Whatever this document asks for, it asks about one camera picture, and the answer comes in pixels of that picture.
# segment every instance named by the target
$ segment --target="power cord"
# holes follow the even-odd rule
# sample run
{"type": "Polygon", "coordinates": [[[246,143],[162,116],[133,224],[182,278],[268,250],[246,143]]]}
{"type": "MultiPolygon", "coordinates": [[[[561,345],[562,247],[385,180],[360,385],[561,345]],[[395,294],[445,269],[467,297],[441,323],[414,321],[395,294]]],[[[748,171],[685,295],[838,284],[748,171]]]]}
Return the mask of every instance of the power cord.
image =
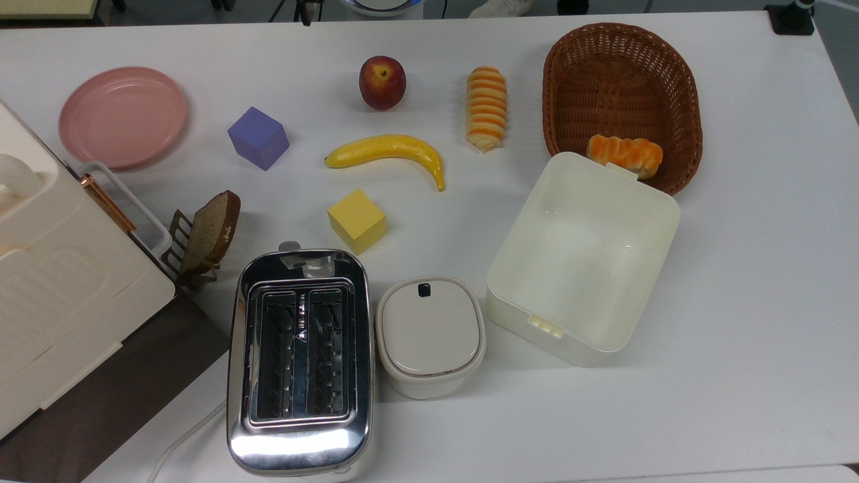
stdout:
{"type": "MultiPolygon", "coordinates": [[[[286,3],[286,0],[280,0],[280,3],[277,4],[277,8],[274,9],[274,13],[271,14],[271,17],[269,18],[269,23],[272,23],[274,21],[274,19],[277,18],[277,14],[280,13],[280,9],[281,9],[281,7],[283,7],[284,3],[286,3]]],[[[320,14],[316,18],[316,21],[322,21],[322,5],[325,5],[325,2],[320,2],[320,14]]],[[[292,17],[292,21],[298,21],[299,17],[300,17],[299,5],[298,5],[298,2],[296,2],[295,3],[295,15],[292,17]]]]}
{"type": "Polygon", "coordinates": [[[218,407],[212,410],[212,412],[209,413],[205,418],[201,419],[196,426],[192,427],[190,430],[188,430],[188,432],[186,432],[185,434],[180,436],[179,439],[174,441],[173,444],[171,444],[170,447],[164,451],[164,454],[161,455],[161,459],[158,460],[158,464],[156,464],[155,468],[153,468],[152,473],[149,475],[149,479],[146,480],[146,483],[153,483],[155,481],[155,478],[158,478],[158,473],[161,471],[161,467],[164,466],[164,463],[167,462],[167,459],[170,457],[171,454],[173,454],[176,448],[179,448],[185,441],[188,440],[189,437],[194,436],[194,433],[203,429],[203,426],[207,425],[209,421],[213,420],[215,416],[217,416],[221,411],[223,411],[224,407],[227,407],[227,400],[223,400],[223,402],[219,404],[218,407]]]}
{"type": "Polygon", "coordinates": [[[271,18],[269,19],[269,23],[272,23],[277,16],[277,13],[280,12],[280,8],[283,7],[283,4],[286,3],[286,0],[280,0],[280,3],[277,4],[277,8],[274,9],[274,13],[271,14],[271,18]]]}

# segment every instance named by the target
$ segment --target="brown woven basket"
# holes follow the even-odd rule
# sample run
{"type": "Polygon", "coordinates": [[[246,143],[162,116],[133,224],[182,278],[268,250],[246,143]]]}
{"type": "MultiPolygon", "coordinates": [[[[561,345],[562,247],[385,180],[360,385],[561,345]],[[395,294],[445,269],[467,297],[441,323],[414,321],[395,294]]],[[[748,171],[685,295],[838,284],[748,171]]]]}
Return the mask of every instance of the brown woven basket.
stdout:
{"type": "Polygon", "coordinates": [[[659,144],[662,165],[643,183],[668,194],[689,183],[702,153],[698,91],[665,40],[632,25],[595,23],[551,48],[543,69],[545,145],[553,156],[584,156],[594,134],[659,144]]]}

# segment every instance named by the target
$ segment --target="toast slice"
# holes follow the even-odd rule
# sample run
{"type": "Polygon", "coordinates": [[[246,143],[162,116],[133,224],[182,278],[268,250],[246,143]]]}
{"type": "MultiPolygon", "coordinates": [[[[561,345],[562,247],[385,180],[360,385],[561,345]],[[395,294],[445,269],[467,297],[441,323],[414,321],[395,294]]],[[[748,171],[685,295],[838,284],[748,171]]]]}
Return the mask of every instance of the toast slice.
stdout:
{"type": "Polygon", "coordinates": [[[177,283],[195,285],[199,275],[217,268],[233,241],[240,209],[241,200],[238,195],[227,190],[194,213],[188,245],[179,265],[177,283]]]}

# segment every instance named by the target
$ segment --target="banana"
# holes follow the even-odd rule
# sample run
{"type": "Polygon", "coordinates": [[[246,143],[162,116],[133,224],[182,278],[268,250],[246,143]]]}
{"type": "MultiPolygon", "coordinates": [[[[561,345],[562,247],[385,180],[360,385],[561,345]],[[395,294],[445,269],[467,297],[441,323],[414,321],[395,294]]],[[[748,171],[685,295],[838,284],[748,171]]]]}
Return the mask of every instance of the banana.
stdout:
{"type": "Polygon", "coordinates": [[[328,168],[348,168],[386,157],[403,157],[423,166],[444,191],[444,162],[426,142],[405,134],[384,134],[344,144],[325,158],[328,168]]]}

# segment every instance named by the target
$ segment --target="apple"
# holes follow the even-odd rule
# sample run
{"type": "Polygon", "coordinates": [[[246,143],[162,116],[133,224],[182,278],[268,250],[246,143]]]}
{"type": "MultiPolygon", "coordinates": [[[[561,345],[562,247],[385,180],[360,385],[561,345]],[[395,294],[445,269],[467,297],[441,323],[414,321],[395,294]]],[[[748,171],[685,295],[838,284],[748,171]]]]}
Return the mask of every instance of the apple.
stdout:
{"type": "Polygon", "coordinates": [[[378,55],[361,66],[358,78],[361,97],[373,109],[386,111],[396,106],[405,94],[405,70],[395,59],[378,55]]]}

